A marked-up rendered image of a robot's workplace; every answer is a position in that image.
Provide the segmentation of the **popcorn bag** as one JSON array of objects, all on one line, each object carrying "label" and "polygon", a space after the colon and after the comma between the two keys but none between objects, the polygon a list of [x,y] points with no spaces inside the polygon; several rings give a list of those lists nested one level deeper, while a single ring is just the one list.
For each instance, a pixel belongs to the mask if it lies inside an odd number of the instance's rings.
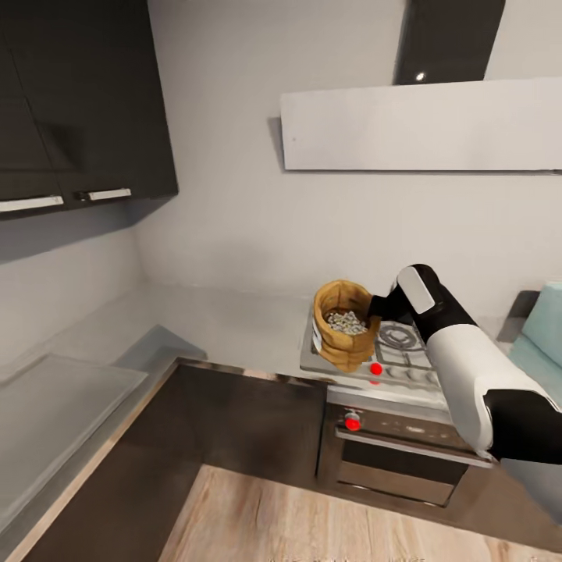
[{"label": "popcorn bag", "polygon": [[[355,372],[375,350],[375,335],[382,317],[368,315],[372,295],[361,285],[348,280],[336,280],[322,285],[313,296],[313,346],[316,352],[340,371]],[[364,323],[365,331],[349,333],[330,325],[332,315],[353,314],[356,322]]]}]

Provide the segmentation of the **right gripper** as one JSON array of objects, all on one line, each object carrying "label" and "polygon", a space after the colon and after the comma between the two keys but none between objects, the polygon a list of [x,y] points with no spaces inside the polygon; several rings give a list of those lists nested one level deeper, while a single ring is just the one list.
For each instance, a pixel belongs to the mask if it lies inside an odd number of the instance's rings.
[{"label": "right gripper", "polygon": [[389,297],[372,296],[368,315],[380,316],[384,320],[402,322],[405,325],[411,325],[414,321],[409,311],[394,308],[389,302]]}]

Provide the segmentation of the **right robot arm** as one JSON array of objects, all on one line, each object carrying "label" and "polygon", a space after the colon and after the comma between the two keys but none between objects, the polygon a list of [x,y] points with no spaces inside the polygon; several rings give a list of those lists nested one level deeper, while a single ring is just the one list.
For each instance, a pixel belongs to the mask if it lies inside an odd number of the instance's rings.
[{"label": "right robot arm", "polygon": [[415,323],[463,441],[489,452],[562,528],[562,412],[549,394],[496,347],[428,265],[401,269],[388,297],[372,296],[368,315]]}]

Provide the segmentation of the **microwave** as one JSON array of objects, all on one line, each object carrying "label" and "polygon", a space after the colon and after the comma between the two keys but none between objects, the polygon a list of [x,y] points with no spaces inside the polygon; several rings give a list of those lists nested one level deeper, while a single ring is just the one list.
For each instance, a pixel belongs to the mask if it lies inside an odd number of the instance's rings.
[{"label": "microwave", "polygon": [[521,333],[562,367],[562,283],[544,286]]}]

